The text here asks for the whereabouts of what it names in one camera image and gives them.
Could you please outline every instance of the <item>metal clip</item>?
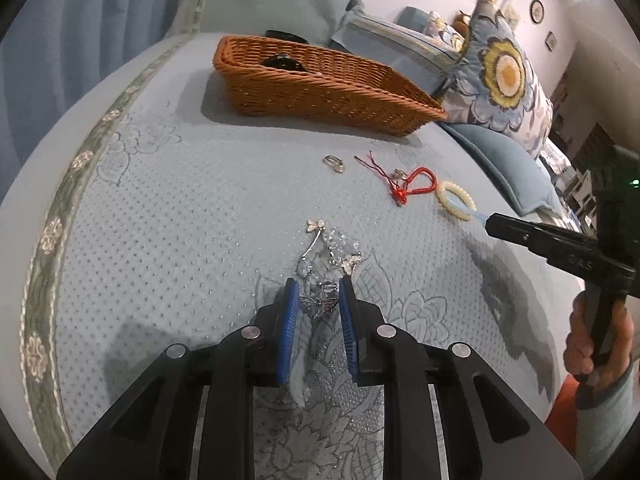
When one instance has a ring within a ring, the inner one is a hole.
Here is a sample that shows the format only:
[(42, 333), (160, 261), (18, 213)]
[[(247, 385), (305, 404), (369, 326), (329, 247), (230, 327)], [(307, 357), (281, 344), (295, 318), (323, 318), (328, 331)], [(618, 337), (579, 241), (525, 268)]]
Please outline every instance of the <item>metal clip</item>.
[(409, 178), (409, 175), (407, 175), (404, 171), (398, 170), (398, 168), (396, 168), (392, 173), (391, 178), (393, 180), (407, 180)]
[(344, 163), (338, 157), (333, 155), (327, 155), (322, 161), (325, 164), (328, 164), (329, 166), (334, 168), (335, 173), (344, 172)]

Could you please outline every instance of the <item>metal ring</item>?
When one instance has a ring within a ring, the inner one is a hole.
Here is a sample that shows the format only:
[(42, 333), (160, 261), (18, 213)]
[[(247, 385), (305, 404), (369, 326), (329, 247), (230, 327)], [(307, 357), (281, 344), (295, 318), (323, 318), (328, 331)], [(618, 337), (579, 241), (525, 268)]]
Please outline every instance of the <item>metal ring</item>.
[(391, 325), (380, 325), (377, 329), (376, 332), (378, 332), (378, 335), (380, 337), (385, 337), (387, 339), (391, 339), (393, 336), (396, 335), (396, 328), (391, 326)]
[(166, 349), (166, 354), (167, 354), (167, 357), (170, 357), (171, 359), (179, 359), (186, 353), (186, 351), (187, 349), (184, 347), (184, 345), (181, 345), (180, 343), (176, 343), (174, 345), (169, 346), (169, 348)]
[(469, 357), (471, 355), (471, 348), (465, 345), (464, 343), (456, 343), (453, 345), (451, 351), (457, 355), (458, 357), (462, 357), (463, 359)]
[(344, 172), (344, 162), (341, 161), (338, 157), (333, 155), (327, 155), (323, 160), (325, 164), (331, 166), (335, 173), (343, 173)]
[(260, 329), (257, 326), (249, 325), (245, 326), (240, 333), (245, 339), (256, 339), (260, 336)]

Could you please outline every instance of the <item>metal screw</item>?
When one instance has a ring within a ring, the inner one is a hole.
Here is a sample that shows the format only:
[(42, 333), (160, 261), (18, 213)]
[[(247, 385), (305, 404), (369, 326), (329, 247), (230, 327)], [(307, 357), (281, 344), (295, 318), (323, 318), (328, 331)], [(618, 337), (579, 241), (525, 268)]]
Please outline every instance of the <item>metal screw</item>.
[(471, 348), (469, 348), (464, 343), (456, 343), (453, 345), (451, 351), (457, 355), (458, 357), (467, 358), (471, 355)]
[(175, 344), (175, 345), (169, 346), (169, 348), (166, 349), (166, 355), (171, 359), (179, 359), (184, 355), (186, 351), (187, 349), (185, 348), (184, 345)]
[(255, 339), (260, 335), (260, 329), (253, 325), (245, 326), (241, 334), (245, 339)]
[(378, 332), (380, 337), (386, 337), (388, 339), (396, 335), (396, 329), (391, 325), (380, 325), (376, 329), (376, 332)]

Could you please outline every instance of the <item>orange wicker basket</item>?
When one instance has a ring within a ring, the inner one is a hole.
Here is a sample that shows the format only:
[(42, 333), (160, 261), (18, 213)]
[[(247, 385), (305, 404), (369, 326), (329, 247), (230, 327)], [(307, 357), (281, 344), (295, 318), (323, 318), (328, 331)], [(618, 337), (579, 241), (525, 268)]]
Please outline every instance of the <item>orange wicker basket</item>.
[[(308, 72), (260, 65), (280, 53)], [(447, 117), (433, 98), (391, 67), (328, 48), (225, 36), (213, 65), (226, 81), (232, 105), (244, 115), (299, 116), (396, 136)]]

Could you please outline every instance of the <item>red string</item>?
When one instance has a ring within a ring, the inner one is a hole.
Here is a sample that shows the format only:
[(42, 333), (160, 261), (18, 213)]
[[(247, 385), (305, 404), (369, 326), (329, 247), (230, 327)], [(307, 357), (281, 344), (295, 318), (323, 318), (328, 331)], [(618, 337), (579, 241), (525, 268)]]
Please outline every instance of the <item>red string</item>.
[[(380, 176), (382, 176), (383, 178), (386, 178), (386, 181), (389, 183), (389, 187), (391, 188), (392, 197), (395, 198), (396, 201), (401, 205), (406, 204), (408, 195), (420, 195), (420, 194), (430, 193), (436, 189), (436, 186), (438, 184), (438, 181), (436, 180), (436, 176), (433, 174), (433, 171), (421, 166), (420, 168), (416, 168), (412, 172), (412, 174), (409, 175), (406, 178), (406, 180), (402, 183), (402, 186), (400, 186), (395, 180), (393, 180), (390, 176), (388, 176), (388, 174), (385, 173), (385, 170), (383, 170), (382, 168), (380, 168), (379, 165), (376, 164), (376, 161), (373, 159), (373, 153), (369, 152), (369, 158), (371, 159), (371, 163), (373, 164), (373, 166), (371, 164), (367, 164), (364, 160), (362, 160), (358, 156), (354, 156), (353, 158), (355, 158), (358, 162), (364, 164), (370, 170), (374, 170), (378, 172), (378, 174), (380, 174)], [(431, 185), (429, 187), (419, 187), (417, 189), (409, 190), (409, 184), (414, 180), (416, 176), (418, 176), (421, 173), (425, 173), (429, 176), (429, 178), (431, 179)]]

